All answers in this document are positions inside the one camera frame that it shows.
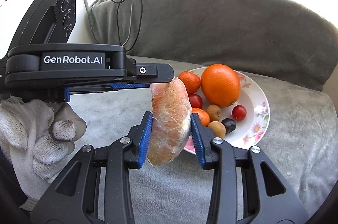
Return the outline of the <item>white gloved left hand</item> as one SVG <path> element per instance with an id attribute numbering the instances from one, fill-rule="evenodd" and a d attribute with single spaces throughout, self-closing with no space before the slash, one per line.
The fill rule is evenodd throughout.
<path id="1" fill-rule="evenodd" d="M 68 103 L 1 101 L 1 149 L 24 194 L 39 200 L 67 165 L 86 122 Z"/>

